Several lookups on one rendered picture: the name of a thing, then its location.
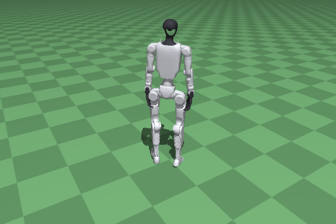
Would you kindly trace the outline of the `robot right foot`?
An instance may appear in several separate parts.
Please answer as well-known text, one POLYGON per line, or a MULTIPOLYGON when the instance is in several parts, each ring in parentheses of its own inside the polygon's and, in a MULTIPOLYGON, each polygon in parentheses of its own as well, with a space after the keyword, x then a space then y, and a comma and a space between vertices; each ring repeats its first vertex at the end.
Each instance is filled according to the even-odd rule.
POLYGON ((184 159, 184 158, 183 158, 182 156, 181 156, 180 160, 178 160, 178 158, 175 159, 174 162, 173 162, 173 166, 178 167, 178 166, 180 165, 180 163, 183 162, 183 159, 184 159))

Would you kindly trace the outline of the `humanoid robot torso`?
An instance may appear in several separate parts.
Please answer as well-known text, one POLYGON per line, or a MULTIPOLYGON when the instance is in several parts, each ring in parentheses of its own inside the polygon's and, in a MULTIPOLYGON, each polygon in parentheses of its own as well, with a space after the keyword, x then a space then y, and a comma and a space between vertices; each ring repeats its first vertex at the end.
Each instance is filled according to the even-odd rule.
POLYGON ((168 46, 163 45, 162 42, 164 41, 160 40, 155 49, 156 69, 160 78, 164 78, 159 87, 159 98, 174 99, 175 85, 173 79, 175 79, 181 66, 182 44, 179 41, 174 41, 176 45, 168 46))

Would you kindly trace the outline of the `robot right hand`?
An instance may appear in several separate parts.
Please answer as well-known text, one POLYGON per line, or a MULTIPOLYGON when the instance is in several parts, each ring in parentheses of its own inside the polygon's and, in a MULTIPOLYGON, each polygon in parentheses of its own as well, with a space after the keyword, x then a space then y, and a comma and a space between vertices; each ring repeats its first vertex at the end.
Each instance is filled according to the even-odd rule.
POLYGON ((194 94, 193 91, 190 92, 190 95, 187 94, 188 96, 186 100, 187 104, 186 104, 186 108, 184 109, 184 111, 188 111, 191 108, 193 94, 194 94))

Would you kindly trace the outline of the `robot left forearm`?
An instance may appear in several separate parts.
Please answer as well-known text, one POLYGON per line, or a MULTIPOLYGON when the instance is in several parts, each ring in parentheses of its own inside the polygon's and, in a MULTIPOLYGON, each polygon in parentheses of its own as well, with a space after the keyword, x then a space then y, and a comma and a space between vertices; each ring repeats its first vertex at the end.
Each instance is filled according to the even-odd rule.
MULTIPOLYGON (((151 91, 153 73, 147 72, 147 67, 148 67, 148 65, 146 66, 146 72, 145 72, 145 88, 148 87, 151 91)), ((144 88, 144 90, 145 90, 145 88, 144 88)))

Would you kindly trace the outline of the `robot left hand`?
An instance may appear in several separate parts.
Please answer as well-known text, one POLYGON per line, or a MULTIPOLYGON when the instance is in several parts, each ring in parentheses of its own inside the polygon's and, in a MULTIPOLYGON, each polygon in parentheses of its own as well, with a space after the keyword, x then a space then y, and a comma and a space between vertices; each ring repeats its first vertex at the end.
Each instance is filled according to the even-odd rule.
POLYGON ((147 104, 149 107, 153 107, 150 104, 150 99, 149 99, 149 93, 150 93, 150 89, 148 87, 145 88, 145 93, 146 93, 146 100, 147 100, 147 104))

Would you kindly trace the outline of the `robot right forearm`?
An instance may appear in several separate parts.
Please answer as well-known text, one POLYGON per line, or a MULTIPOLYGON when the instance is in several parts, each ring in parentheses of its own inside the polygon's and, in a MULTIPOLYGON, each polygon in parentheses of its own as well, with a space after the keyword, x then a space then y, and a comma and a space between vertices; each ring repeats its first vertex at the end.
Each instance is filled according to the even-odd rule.
POLYGON ((194 92, 193 69, 191 69, 191 76, 188 76, 185 79, 186 79, 186 86, 187 86, 187 94, 190 95, 191 91, 194 92))

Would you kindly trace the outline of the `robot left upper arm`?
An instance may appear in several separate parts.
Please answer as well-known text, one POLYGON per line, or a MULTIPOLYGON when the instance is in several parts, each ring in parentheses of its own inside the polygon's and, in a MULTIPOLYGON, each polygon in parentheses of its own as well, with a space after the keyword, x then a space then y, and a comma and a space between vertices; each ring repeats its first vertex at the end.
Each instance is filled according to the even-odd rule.
POLYGON ((147 47, 147 72, 154 72, 155 71, 155 65, 154 64, 154 58, 155 58, 155 49, 156 49, 157 43, 151 43, 147 47))

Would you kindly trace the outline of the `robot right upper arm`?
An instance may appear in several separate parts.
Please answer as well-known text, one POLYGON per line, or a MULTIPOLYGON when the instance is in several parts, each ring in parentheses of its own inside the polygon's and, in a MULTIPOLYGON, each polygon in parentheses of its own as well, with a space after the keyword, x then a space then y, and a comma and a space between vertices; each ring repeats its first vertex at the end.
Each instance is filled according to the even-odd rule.
POLYGON ((185 76, 191 76, 191 66, 192 66, 192 50, 189 46, 181 45, 181 53, 184 55, 184 66, 183 71, 185 76))

